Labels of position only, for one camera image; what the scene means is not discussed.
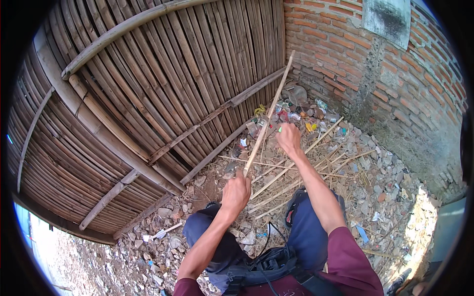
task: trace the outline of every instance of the black strap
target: black strap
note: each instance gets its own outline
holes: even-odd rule
[[[245,277],[234,277],[222,296],[237,296],[240,293],[244,279]]]
[[[313,295],[343,296],[332,283],[304,271],[299,265],[292,269],[291,275]]]

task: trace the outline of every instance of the blue pants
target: blue pants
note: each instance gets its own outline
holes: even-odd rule
[[[342,199],[336,194],[334,196],[338,200]],[[322,228],[311,206],[308,194],[303,189],[295,192],[293,201],[297,206],[288,245],[295,249],[298,262],[305,270],[321,271],[328,259],[328,234]],[[218,210],[218,205],[212,205],[189,216],[182,233],[190,247],[206,231]],[[252,259],[240,249],[235,236],[226,232],[206,268],[209,281],[224,292],[229,283],[228,268],[232,265],[244,265],[251,261]]]

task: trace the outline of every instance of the dirt ground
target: dirt ground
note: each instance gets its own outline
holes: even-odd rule
[[[285,112],[272,117],[273,125],[284,120],[300,127],[302,148],[328,186],[344,198],[347,226],[382,284],[389,285],[407,268],[413,269],[409,278],[423,275],[441,206],[424,181],[373,135],[363,134],[347,121],[333,126],[331,122],[339,117],[329,109],[282,105],[280,110]],[[288,237],[289,231],[283,227],[285,205],[302,185],[274,134],[275,128],[266,135],[251,168],[251,200],[230,228],[250,257],[262,251],[267,239],[267,248],[283,245],[276,231],[268,231],[268,222]],[[184,225],[189,215],[209,201],[219,201],[227,180],[243,168],[257,135],[258,130],[243,132],[188,183],[186,192],[123,234],[117,245],[109,247],[68,234],[58,236],[63,246],[58,257],[65,265],[60,272],[69,279],[72,294],[159,295],[161,289],[171,294],[189,249],[181,234],[182,225],[162,239],[145,242],[144,235]],[[205,272],[198,283],[206,295],[219,292]]]

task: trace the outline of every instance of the person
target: person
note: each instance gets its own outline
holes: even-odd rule
[[[221,206],[211,202],[188,218],[183,234],[191,249],[179,268],[174,296],[203,295],[196,279],[204,269],[223,295],[383,295],[377,274],[347,228],[338,196],[301,149],[298,128],[280,127],[278,145],[304,183],[288,203],[287,245],[252,260],[228,232],[250,198],[250,179],[239,171],[224,187]],[[322,271],[326,261],[327,273]]]

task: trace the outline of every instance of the brick wall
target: brick wall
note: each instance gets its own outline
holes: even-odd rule
[[[362,0],[284,0],[291,76],[374,134],[445,201],[464,190],[459,131],[466,93],[441,30],[411,7],[408,50],[361,27]]]

